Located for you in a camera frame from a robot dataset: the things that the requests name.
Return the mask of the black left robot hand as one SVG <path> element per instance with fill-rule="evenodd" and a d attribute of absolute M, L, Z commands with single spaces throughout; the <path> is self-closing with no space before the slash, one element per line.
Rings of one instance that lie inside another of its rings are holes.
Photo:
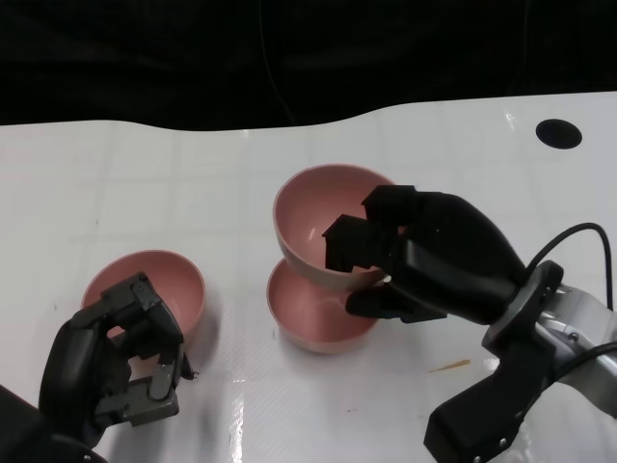
<path fill-rule="evenodd" d="M 40 386 L 55 433 L 95 447 L 105 430 L 176 415 L 175 389 L 196 376 L 168 305 L 144 273 L 101 292 L 59 330 Z"/>

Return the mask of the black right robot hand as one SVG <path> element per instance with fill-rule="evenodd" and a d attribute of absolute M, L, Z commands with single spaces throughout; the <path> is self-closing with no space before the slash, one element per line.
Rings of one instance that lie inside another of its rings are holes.
<path fill-rule="evenodd" d="M 324 232 L 328 269 L 382 270 L 389 281 L 354 290 L 351 315 L 416 323 L 456 315 L 480 325 L 500 318 L 526 281 L 500 229 L 464 199 L 379 185 L 363 218 L 340 215 Z"/>

